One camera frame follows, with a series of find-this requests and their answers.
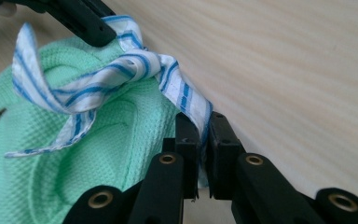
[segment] blue and white striped ribbon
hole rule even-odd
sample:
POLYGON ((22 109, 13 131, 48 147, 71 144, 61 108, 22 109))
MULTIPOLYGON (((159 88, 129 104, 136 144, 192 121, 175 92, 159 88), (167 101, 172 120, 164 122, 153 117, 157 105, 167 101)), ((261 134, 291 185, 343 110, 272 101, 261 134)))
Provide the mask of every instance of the blue and white striped ribbon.
POLYGON ((31 26, 22 26, 12 65, 16 93, 46 110, 70 117, 50 146, 8 152, 7 158, 48 153, 73 145, 91 128, 98 107, 121 85, 152 76, 156 76, 162 94, 195 123, 201 142, 205 143, 212 104, 184 81, 178 62, 172 56, 146 51, 140 29, 131 17, 113 16, 104 21, 117 32, 125 53, 104 68, 58 89, 52 89, 46 82, 31 26))

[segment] green towel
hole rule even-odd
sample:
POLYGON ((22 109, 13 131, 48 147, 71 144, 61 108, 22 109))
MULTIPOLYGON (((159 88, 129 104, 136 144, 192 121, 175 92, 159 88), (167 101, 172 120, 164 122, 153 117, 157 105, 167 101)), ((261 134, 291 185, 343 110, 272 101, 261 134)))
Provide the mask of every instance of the green towel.
MULTIPOLYGON (((95 71, 123 53, 115 40, 96 49, 70 38, 40 50, 52 87, 95 71)), ((8 151, 42 147, 54 140, 68 116, 48 112, 17 96, 11 69, 0 75, 0 223, 61 223, 78 197, 98 185, 122 190, 141 180, 173 137, 175 106, 152 77, 124 85, 99 110, 88 135, 72 147, 29 158, 5 159, 8 151)))

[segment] knitted fabric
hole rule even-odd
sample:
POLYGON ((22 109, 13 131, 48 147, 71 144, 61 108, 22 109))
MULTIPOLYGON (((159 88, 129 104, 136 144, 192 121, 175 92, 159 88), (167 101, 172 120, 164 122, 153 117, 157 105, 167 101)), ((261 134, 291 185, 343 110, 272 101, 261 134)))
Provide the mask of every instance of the knitted fabric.
MULTIPOLYGON (((103 49, 78 38, 40 50, 48 83, 65 85, 123 53, 115 40, 103 49)), ((162 139, 172 137, 175 106, 149 78, 126 84, 99 110, 87 136, 61 151, 9 160, 7 151, 41 147, 68 119, 25 101, 12 90, 11 68, 0 75, 0 223, 61 223, 86 190, 125 190, 141 180, 162 139)))

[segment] table surface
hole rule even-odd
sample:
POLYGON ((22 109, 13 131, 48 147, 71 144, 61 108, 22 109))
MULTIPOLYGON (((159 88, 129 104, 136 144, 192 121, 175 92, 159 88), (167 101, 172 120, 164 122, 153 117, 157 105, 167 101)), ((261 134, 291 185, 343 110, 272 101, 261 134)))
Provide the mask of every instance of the table surface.
MULTIPOLYGON (((246 150, 270 158, 310 197, 358 196, 358 1, 104 1, 138 21, 225 114, 246 150)), ((0 17, 0 72, 29 22, 39 45, 71 36, 49 15, 0 17)), ((233 223, 229 202, 186 202, 185 223, 233 223)))

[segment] wooden table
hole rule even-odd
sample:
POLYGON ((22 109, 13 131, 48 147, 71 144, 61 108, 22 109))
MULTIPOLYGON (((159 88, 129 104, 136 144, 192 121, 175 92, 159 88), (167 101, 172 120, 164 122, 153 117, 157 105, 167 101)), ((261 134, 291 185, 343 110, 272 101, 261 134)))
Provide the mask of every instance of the wooden table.
MULTIPOLYGON (((175 56, 248 151, 299 191, 358 195, 358 1, 105 1, 175 56)), ((0 17, 0 71, 24 22, 40 45, 70 36, 49 15, 0 17)), ((233 223, 229 202, 186 202, 185 223, 233 223)))

